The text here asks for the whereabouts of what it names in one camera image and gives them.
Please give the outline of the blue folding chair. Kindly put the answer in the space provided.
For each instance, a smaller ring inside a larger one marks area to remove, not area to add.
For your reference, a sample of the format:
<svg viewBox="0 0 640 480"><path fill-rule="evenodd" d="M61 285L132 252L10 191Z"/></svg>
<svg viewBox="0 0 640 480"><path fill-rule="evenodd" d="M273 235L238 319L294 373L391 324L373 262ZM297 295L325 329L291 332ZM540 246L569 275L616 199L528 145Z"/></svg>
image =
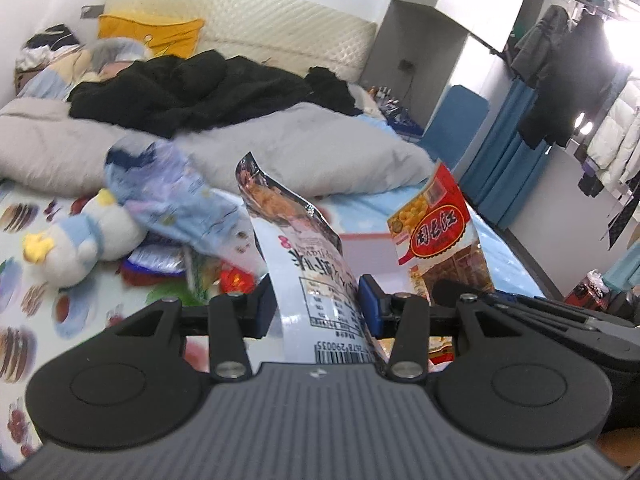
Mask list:
<svg viewBox="0 0 640 480"><path fill-rule="evenodd" d="M434 162L454 170L489 112L488 101L455 84L446 92L424 135L418 142Z"/></svg>

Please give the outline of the black clothing pile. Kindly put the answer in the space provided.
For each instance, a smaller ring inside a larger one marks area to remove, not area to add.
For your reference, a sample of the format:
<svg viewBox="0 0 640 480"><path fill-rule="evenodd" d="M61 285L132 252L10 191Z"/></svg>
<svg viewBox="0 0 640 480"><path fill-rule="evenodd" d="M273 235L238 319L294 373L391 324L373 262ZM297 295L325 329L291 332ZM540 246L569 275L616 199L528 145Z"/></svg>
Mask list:
<svg viewBox="0 0 640 480"><path fill-rule="evenodd" d="M299 103L346 116L361 113L346 81L325 67L306 76L215 50L134 62L114 77L78 84L70 117L171 139L183 131L232 126Z"/></svg>

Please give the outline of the white duck plush toy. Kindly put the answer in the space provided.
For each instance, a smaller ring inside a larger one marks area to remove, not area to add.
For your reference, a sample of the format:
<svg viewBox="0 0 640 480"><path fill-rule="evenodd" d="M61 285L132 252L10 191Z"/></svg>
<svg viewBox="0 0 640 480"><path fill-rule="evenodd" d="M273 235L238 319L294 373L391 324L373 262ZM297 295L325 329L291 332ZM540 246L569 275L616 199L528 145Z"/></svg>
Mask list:
<svg viewBox="0 0 640 480"><path fill-rule="evenodd" d="M101 261L116 261L133 252L148 235L107 188L85 203L79 214L58 220L23 238L23 258L43 278L61 288L82 282Z"/></svg>

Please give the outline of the black hanging jacket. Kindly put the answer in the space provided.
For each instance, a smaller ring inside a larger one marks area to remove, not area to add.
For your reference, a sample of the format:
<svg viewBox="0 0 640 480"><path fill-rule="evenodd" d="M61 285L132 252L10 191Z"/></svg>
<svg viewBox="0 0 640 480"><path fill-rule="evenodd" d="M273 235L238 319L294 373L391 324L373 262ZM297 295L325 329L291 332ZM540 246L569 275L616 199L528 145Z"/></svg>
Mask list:
<svg viewBox="0 0 640 480"><path fill-rule="evenodd" d="M541 143L564 148L577 117L592 119L600 110L620 67L605 25L600 16L583 15L552 54L536 100L518 123L521 139L532 150Z"/></svg>

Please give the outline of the white brown snack packet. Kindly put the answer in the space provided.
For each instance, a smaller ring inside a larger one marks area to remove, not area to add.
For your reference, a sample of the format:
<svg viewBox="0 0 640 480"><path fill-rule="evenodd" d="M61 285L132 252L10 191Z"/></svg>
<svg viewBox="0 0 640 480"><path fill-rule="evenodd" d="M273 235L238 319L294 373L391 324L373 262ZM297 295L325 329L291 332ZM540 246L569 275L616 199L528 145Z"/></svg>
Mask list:
<svg viewBox="0 0 640 480"><path fill-rule="evenodd" d="M285 361L381 362L342 241L322 213L266 174L253 154L238 162L235 177L276 297Z"/></svg>

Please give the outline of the cream quilted headboard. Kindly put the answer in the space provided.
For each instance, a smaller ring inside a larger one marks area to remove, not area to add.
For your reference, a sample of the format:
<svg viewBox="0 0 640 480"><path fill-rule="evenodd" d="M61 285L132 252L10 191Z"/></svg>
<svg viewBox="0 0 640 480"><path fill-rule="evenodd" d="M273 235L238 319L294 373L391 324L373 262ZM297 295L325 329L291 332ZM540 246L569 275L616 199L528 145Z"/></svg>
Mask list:
<svg viewBox="0 0 640 480"><path fill-rule="evenodd" d="M359 79L378 29L306 0L106 0L105 12L162 25L201 20L195 53L242 55L300 76L322 66L349 82Z"/></svg>

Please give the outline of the white hanging puffer jacket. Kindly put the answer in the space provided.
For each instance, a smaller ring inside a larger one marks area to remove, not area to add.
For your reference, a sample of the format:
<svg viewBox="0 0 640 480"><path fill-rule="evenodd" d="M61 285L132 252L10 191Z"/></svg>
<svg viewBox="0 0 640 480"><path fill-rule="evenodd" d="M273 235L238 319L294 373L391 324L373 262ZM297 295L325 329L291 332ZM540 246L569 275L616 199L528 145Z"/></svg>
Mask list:
<svg viewBox="0 0 640 480"><path fill-rule="evenodd" d="M620 184L638 141L639 98L621 93L587 148L588 157L597 166L597 177L608 191Z"/></svg>

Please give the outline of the blue curtain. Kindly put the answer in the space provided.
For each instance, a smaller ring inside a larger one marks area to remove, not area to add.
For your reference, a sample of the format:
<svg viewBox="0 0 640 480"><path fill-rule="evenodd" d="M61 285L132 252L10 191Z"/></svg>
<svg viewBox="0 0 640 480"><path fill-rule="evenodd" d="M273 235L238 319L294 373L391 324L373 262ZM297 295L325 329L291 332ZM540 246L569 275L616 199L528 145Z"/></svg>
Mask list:
<svg viewBox="0 0 640 480"><path fill-rule="evenodd" d="M525 205L548 162L549 145L530 148L518 123L533 106L536 91L514 79L498 115L460 188L474 209L499 229L507 229Z"/></svg>

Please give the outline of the grey duvet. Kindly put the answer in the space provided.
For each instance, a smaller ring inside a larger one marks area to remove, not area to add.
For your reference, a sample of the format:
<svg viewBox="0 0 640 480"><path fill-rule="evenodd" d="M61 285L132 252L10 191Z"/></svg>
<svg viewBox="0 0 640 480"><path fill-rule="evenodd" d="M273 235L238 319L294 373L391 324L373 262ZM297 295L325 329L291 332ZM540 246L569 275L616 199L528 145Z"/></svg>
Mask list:
<svg viewBox="0 0 640 480"><path fill-rule="evenodd" d="M154 136L71 118L68 104L15 99L1 110L2 177L33 190L75 196L104 186L108 150ZM416 144L326 108L300 103L229 127L175 136L214 188L234 193L236 164L252 153L270 177L304 197L382 193L429 177L434 162Z"/></svg>

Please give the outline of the fruit print bed sheet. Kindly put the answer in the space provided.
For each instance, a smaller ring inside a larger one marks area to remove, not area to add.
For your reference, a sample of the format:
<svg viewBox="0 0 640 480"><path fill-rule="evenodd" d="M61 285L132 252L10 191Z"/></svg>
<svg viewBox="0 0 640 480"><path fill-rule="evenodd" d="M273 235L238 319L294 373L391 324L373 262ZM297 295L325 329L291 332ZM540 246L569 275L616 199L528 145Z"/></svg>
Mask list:
<svg viewBox="0 0 640 480"><path fill-rule="evenodd" d="M413 196L414 188L380 195L331 196L318 203L341 234L385 233L387 217ZM80 211L84 200L42 194L5 180L1 185L1 328L29 341L18 353L20 368L1 378L1 468L10 471L39 448L24 405L32 373L153 301L175 296L186 306L200 300L186 279L149 278L101 263L86 284L66 292L46 282L23 258L27 233L44 230L58 218Z"/></svg>

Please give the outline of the yellow pillow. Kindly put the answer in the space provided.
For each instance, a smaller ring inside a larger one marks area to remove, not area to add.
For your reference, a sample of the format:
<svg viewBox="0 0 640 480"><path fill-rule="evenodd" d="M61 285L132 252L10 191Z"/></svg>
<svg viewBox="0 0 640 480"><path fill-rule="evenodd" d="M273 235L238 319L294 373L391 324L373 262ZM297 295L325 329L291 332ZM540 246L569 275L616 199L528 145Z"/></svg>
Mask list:
<svg viewBox="0 0 640 480"><path fill-rule="evenodd" d="M99 17L98 37L137 40L154 58L162 55L190 58L204 25L201 18L180 20L143 13L105 13Z"/></svg>

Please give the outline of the red yellow snack packet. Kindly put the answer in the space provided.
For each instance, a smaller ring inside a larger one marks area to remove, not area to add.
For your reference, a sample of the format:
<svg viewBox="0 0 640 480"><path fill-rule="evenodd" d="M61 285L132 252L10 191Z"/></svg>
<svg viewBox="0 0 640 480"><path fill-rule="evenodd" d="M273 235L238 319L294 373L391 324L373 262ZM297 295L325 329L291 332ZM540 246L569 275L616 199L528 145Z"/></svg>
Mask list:
<svg viewBox="0 0 640 480"><path fill-rule="evenodd" d="M495 289L468 204L443 162L387 226L400 270L432 308L453 306L456 285L477 295Z"/></svg>

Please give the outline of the blue purple plastic bag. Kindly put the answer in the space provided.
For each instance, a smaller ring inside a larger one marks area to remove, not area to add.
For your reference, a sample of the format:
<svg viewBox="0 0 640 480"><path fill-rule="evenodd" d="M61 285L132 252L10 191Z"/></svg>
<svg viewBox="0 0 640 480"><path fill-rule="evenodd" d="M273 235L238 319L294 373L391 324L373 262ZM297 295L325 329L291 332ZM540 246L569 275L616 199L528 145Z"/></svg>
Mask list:
<svg viewBox="0 0 640 480"><path fill-rule="evenodd" d="M106 154L104 179L150 231L256 278L266 273L243 201L210 186L174 142L125 136Z"/></svg>

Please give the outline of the pink cardboard box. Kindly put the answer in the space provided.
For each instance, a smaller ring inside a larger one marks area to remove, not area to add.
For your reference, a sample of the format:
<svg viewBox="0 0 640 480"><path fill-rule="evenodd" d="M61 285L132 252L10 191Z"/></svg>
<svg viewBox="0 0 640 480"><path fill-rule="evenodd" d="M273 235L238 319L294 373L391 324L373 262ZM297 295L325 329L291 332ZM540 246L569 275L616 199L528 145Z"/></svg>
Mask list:
<svg viewBox="0 0 640 480"><path fill-rule="evenodd" d="M371 274L386 292L408 292L408 275L398 264L390 234L343 234L343 255L356 278Z"/></svg>

